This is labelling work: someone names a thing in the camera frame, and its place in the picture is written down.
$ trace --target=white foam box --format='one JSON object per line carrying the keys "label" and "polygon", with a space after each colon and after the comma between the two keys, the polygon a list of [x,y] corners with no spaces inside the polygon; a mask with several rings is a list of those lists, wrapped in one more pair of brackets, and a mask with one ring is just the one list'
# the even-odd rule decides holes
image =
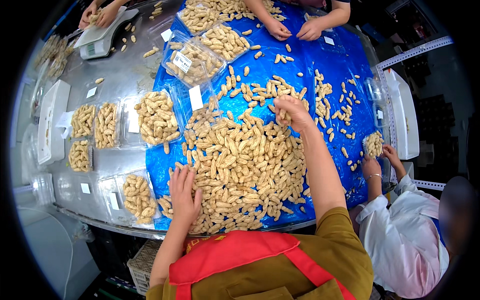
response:
{"label": "white foam box", "polygon": [[419,129],[410,87],[393,69],[384,73],[395,118],[398,157],[417,157],[420,154]]}
{"label": "white foam box", "polygon": [[63,128],[56,128],[58,120],[67,110],[70,85],[58,80],[45,94],[38,123],[38,163],[49,165],[65,158]]}

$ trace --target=white shirt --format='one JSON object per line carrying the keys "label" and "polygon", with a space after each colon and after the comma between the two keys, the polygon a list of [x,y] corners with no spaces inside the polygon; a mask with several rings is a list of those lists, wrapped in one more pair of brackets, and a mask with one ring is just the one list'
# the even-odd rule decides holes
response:
{"label": "white shirt", "polygon": [[403,298],[428,295],[447,270],[449,257],[435,224],[440,201],[419,191],[405,175],[387,209],[380,195],[358,214],[360,240],[373,265],[373,281]]}

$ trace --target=worker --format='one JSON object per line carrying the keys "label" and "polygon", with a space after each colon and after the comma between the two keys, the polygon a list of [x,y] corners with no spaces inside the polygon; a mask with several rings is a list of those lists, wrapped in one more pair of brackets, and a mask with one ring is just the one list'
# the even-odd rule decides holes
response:
{"label": "worker", "polygon": [[[93,0],[92,3],[84,10],[78,28],[85,29],[90,25],[89,17],[97,13],[100,5],[106,0]],[[102,12],[98,16],[95,25],[98,27],[107,28],[112,24],[113,20],[117,17],[120,6],[127,3],[130,0],[114,0],[112,3],[102,9]]]}
{"label": "worker", "polygon": [[[262,0],[244,0],[248,8],[262,21],[268,32],[279,41],[284,41],[292,33],[278,20],[274,19],[268,13]],[[309,5],[313,7],[325,6],[325,0],[285,0],[285,2],[295,2],[300,5]],[[332,11],[326,16],[311,19],[305,22],[297,38],[306,41],[314,41],[322,35],[322,31],[327,28],[337,27],[345,24],[350,18],[350,0],[331,0]]]}
{"label": "worker", "polygon": [[192,200],[194,170],[175,169],[170,178],[173,219],[153,263],[153,299],[368,299],[373,271],[353,231],[342,184],[320,131],[302,101],[274,99],[276,116],[286,110],[291,127],[303,139],[316,218],[314,236],[235,230],[191,239],[202,189]]}
{"label": "worker", "polygon": [[422,298],[438,284],[449,264],[440,233],[440,201],[419,191],[406,173],[396,150],[383,145],[383,155],[395,168],[398,198],[382,195],[382,169],[365,154],[361,163],[368,184],[368,202],[350,211],[360,240],[373,264],[373,281],[408,299]]}

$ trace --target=white cable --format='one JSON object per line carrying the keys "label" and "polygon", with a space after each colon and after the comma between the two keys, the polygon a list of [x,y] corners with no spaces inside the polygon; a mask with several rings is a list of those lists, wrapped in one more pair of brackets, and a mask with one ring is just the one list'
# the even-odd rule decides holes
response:
{"label": "white cable", "polygon": [[68,284],[68,280],[70,279],[70,271],[72,270],[72,261],[73,261],[73,243],[72,243],[72,240],[70,239],[70,235],[68,234],[67,229],[65,229],[65,226],[62,223],[60,223],[60,221],[58,221],[57,218],[55,218],[52,214],[50,214],[46,211],[38,210],[38,209],[35,209],[35,208],[29,208],[29,207],[21,207],[21,206],[18,206],[17,208],[18,209],[33,210],[33,211],[36,211],[36,212],[41,212],[41,213],[45,213],[45,214],[49,215],[55,221],[57,221],[57,223],[59,223],[60,226],[62,226],[63,230],[67,234],[68,241],[70,242],[70,247],[72,248],[72,255],[70,257],[70,266],[68,267],[68,275],[67,275],[67,281],[65,282],[65,289],[63,290],[63,300],[65,300],[65,297],[67,296],[67,284]]}

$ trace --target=white scale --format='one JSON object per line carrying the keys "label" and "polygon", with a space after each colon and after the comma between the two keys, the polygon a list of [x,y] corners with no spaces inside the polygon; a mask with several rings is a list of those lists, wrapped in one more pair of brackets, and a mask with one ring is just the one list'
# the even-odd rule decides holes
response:
{"label": "white scale", "polygon": [[86,29],[73,48],[80,47],[80,57],[89,60],[107,56],[112,48],[112,39],[118,27],[138,14],[138,9],[127,11],[121,6],[117,17],[108,28],[93,26]]}

